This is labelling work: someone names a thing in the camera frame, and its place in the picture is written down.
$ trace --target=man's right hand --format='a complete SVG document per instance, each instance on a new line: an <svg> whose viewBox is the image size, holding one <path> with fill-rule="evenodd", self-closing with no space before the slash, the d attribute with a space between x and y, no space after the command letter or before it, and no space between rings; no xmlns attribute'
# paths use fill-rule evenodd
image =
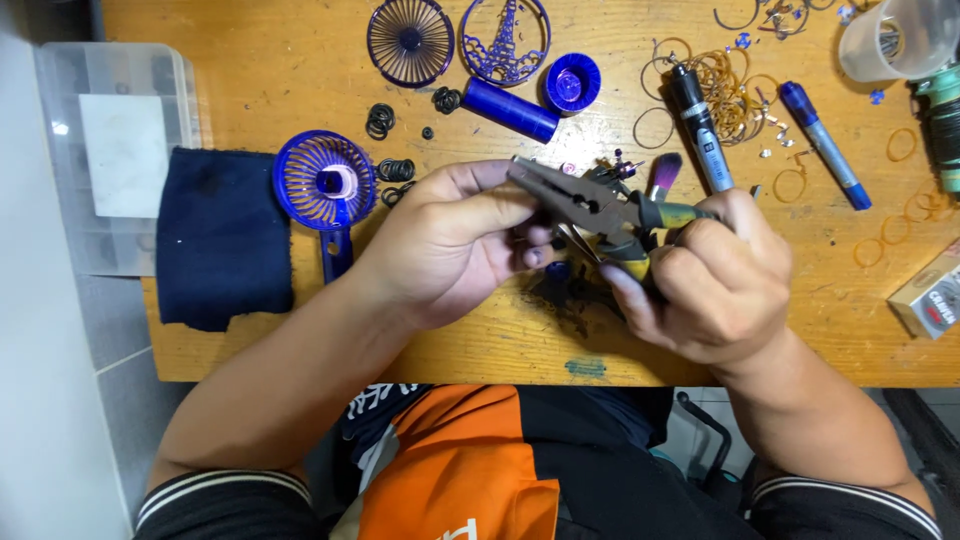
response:
<svg viewBox="0 0 960 540"><path fill-rule="evenodd" d="M613 265L600 271L637 337L694 362L731 369L774 350L788 334L790 247L745 191L731 189L697 205L720 222L698 219L673 245L650 253L653 300Z"/></svg>

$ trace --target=hand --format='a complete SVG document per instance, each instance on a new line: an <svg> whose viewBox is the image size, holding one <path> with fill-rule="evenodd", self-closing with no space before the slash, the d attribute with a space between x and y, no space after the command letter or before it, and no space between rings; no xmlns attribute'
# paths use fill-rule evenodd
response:
<svg viewBox="0 0 960 540"><path fill-rule="evenodd" d="M550 231L531 222L537 201L504 184L509 164L456 163L427 175L349 272L426 330L463 317L514 273L549 264Z"/></svg>
<svg viewBox="0 0 960 540"><path fill-rule="evenodd" d="M762 356L786 335L790 247L745 191L724 191L697 207L723 223L698 219L674 245L650 253L667 304L619 268L600 271L637 337L712 366Z"/></svg>

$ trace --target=white paper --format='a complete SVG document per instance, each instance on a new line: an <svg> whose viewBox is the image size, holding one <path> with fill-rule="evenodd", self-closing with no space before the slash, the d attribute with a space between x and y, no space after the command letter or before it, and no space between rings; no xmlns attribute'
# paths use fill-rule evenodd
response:
<svg viewBox="0 0 960 540"><path fill-rule="evenodd" d="M160 98L81 94L80 115L97 215L156 218L169 163Z"/></svg>

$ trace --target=striped sleeve cuff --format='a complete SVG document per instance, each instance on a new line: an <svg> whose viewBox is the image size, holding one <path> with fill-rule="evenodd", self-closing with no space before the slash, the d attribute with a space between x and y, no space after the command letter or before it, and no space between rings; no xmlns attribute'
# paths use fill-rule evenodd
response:
<svg viewBox="0 0 960 540"><path fill-rule="evenodd" d="M930 538L943 540L943 533L937 526L933 518L914 503L899 495L894 495L880 489L869 487L860 487L843 483L835 483L825 480L806 479L803 477L784 477L772 479L763 482L754 490L753 506L756 506L764 498L771 494L778 493L781 490L788 489L814 489L826 490L832 493L845 494L861 498L864 501L881 504L888 511L898 512L911 522L930 533Z"/></svg>
<svg viewBox="0 0 960 540"><path fill-rule="evenodd" d="M137 514L136 528L140 529L150 516L159 511L163 506L173 503L181 497L203 489L233 482L266 482L272 485L286 487L296 492L300 497L303 497L307 504L312 504L310 491L306 485L304 485L300 479L286 473L246 470L191 473L171 479L150 492L144 499L139 514Z"/></svg>

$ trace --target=wooden table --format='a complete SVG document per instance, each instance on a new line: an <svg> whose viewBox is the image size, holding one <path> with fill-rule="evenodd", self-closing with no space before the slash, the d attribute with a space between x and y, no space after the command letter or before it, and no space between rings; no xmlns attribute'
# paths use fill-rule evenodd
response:
<svg viewBox="0 0 960 540"><path fill-rule="evenodd" d="M454 27L468 0L441 0ZM689 154L679 136L657 151L634 139L637 117L657 106L640 88L641 67L651 58L653 39L679 36L696 52L733 45L737 33L713 21L715 2L686 0L551 0L553 23L549 61L579 51L593 57L603 73L603 89L589 110L565 119L548 145L517 135L469 111L450 116L434 111L432 89L462 88L467 72L455 56L437 83L422 90L398 88L373 67L365 35L377 0L104 0L107 36L119 41L169 44L193 62L197 78L204 146L276 152L292 135L327 129L356 141L376 161L411 158L420 173L446 163L507 158L513 154L541 162L575 163L582 172L597 159L612 159L622 148L628 160L651 160L662 152ZM721 2L728 23L749 18L750 2ZM904 202L933 178L923 149L903 162L885 157L896 128L918 129L904 82L858 85L845 80L835 55L843 31L834 10L814 12L807 31L784 42L748 29L754 43L753 72L802 83L852 168L874 200L854 213L816 156L804 160L809 188L796 203L771 194L774 177L791 164L788 155L808 148L794 127L797 145L786 149L767 130L758 139L727 149L741 187L763 184L759 205L794 248L795 279L790 325L807 343L856 383L864 386L960 385L960 331L933 342L911 339L885 299L958 236L956 219L915 224L909 242L888 246L882 262L861 269L853 245L877 237L884 218L902 212ZM674 44L678 54L682 47ZM872 105L869 94L886 97ZM533 83L511 92L536 101ZM387 102L397 126L387 140L364 133L367 109ZM772 114L795 125L781 105ZM649 118L657 115L652 112ZM436 138L420 137L432 126ZM637 135L662 140L669 123L662 115L644 121ZM762 148L773 150L761 159ZM641 187L648 169L635 179ZM789 188L784 177L784 191ZM696 202L704 190L688 165L671 191L671 200ZM362 250L387 213L382 205L355 227ZM294 227L293 283L302 304L322 286L316 234ZM410 382L515 382L547 384L700 385L709 373L628 335L604 307L587 306L583 328L558 317L527 292L532 278L505 284L489 300L445 329L418 336L383 380ZM143 280L156 370L162 380L199 380L260 336L284 315L254 313L234 317L226 333L193 331L159 322L156 283Z"/></svg>

